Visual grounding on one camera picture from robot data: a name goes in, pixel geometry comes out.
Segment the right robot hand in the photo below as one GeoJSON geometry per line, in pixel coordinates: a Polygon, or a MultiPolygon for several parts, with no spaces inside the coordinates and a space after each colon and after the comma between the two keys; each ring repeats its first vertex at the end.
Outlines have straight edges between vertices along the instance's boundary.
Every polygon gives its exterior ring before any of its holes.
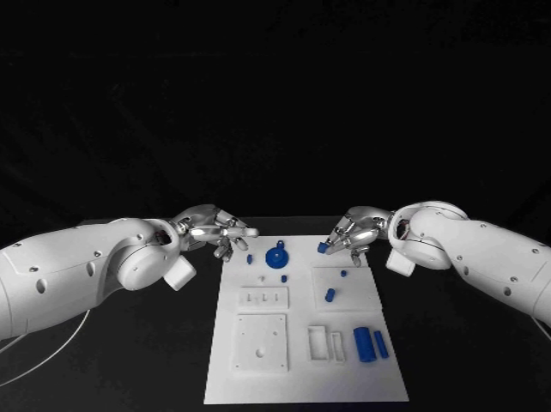
{"type": "Polygon", "coordinates": [[[388,238],[391,217],[392,213],[384,209],[353,206],[342,215],[326,240],[319,242],[317,253],[330,255],[348,251],[353,266],[359,267],[361,255],[369,250],[369,244],[388,238]]]}

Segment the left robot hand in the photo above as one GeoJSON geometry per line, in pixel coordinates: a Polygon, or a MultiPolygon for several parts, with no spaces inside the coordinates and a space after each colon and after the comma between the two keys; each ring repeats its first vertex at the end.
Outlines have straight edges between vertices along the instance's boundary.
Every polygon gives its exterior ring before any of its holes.
{"type": "Polygon", "coordinates": [[[258,230],[212,204],[185,209],[170,220],[179,238],[179,250],[194,251],[214,245],[214,257],[225,263],[231,260],[232,248],[248,249],[245,238],[254,239],[258,230]]]}

